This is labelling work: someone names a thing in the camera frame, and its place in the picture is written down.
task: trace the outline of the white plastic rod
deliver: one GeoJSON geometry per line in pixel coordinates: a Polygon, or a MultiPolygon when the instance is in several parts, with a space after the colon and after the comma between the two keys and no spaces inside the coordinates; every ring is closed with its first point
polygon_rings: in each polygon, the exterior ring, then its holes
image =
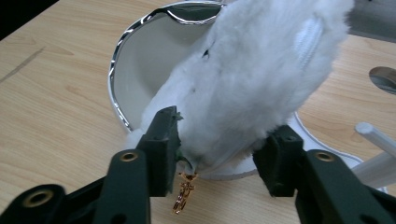
{"type": "Polygon", "coordinates": [[[363,184],[376,189],[396,183],[396,142],[366,122],[357,124],[355,130],[384,152],[355,166],[354,174],[363,184]]]}
{"type": "Polygon", "coordinates": [[[355,127],[355,130],[365,139],[369,140],[371,143],[396,158],[396,142],[379,131],[372,124],[367,122],[358,123],[355,127]]]}

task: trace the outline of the screw hole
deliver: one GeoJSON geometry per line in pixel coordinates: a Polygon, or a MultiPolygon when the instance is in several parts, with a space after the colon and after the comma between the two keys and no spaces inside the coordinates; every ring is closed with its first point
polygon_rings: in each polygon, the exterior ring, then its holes
{"type": "Polygon", "coordinates": [[[315,156],[321,161],[334,161],[334,156],[327,152],[318,152],[315,156]]]}
{"type": "Polygon", "coordinates": [[[122,154],[122,156],[120,157],[120,159],[122,161],[134,161],[138,158],[138,155],[134,152],[127,152],[122,154]]]}
{"type": "Polygon", "coordinates": [[[378,221],[374,217],[370,217],[366,215],[361,215],[361,221],[363,221],[366,224],[378,224],[378,221]]]}
{"type": "Polygon", "coordinates": [[[28,195],[25,200],[23,200],[22,205],[29,208],[38,207],[41,204],[48,202],[52,197],[52,190],[40,189],[28,195]]]}
{"type": "Polygon", "coordinates": [[[371,81],[381,90],[396,94],[396,70],[389,67],[375,67],[369,72],[371,81]]]}
{"type": "Polygon", "coordinates": [[[286,138],[286,140],[287,140],[287,141],[290,141],[290,142],[293,142],[293,141],[297,140],[297,138],[294,137],[294,136],[288,136],[288,137],[286,138]]]}
{"type": "Polygon", "coordinates": [[[124,214],[116,214],[111,218],[111,224],[123,224],[126,222],[126,216],[124,214]]]}

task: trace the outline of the gold keychain clasp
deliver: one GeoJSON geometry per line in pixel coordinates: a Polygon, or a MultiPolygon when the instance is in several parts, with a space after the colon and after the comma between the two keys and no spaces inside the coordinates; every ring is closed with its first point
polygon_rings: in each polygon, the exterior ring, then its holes
{"type": "Polygon", "coordinates": [[[183,210],[184,206],[186,205],[191,191],[195,190],[195,186],[192,185],[191,182],[198,176],[197,174],[186,175],[184,173],[180,173],[179,175],[184,179],[184,182],[180,183],[180,193],[177,196],[173,208],[173,212],[177,215],[180,214],[181,210],[183,210]]]}

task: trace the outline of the white fluffy plush toy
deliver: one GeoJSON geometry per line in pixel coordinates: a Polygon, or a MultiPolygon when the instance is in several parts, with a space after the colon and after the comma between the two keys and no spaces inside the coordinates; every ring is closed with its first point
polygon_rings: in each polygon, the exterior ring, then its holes
{"type": "Polygon", "coordinates": [[[332,71],[352,0],[238,0],[224,7],[142,115],[176,105],[185,172],[244,159],[286,124],[332,71]]]}

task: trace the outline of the wooden table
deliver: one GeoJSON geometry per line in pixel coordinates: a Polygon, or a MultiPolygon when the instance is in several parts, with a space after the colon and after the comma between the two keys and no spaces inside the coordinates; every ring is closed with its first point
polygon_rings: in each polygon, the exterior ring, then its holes
{"type": "MultiPolygon", "coordinates": [[[[106,174],[125,136],[107,95],[113,50],[132,22],[172,2],[61,0],[0,42],[0,212],[34,186],[71,192],[106,174]]],[[[379,65],[396,67],[396,45],[350,36],[300,110],[316,137],[364,160],[379,150],[353,131],[357,122],[396,139],[396,96],[368,77],[379,65]]],[[[152,223],[299,223],[294,200],[271,198],[257,176],[195,185],[180,216],[171,214],[177,190],[151,199],[152,223]]]]}

